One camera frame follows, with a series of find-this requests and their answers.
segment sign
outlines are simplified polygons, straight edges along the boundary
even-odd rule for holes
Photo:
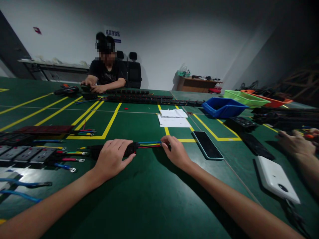
[[[104,26],[105,35],[109,35],[113,37],[114,42],[122,43],[121,41],[121,32],[119,28],[111,27],[111,26]]]

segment green plastic basket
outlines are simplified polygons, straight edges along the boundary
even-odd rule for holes
[[[250,108],[260,107],[270,103],[268,100],[241,91],[225,90],[224,98],[233,99],[239,103],[249,106]]]

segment black hair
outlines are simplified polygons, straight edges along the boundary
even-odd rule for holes
[[[115,42],[113,37],[105,36],[103,32],[96,34],[96,48],[103,54],[111,54],[115,52]]]

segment wooden desk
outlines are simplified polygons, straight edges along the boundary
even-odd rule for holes
[[[180,77],[177,90],[208,93],[208,89],[214,88],[217,83],[222,82],[192,79],[190,77]]]

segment red wire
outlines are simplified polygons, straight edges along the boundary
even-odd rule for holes
[[[148,146],[148,147],[138,147],[138,148],[154,148],[154,147],[160,147],[160,145],[154,145],[154,146]]]

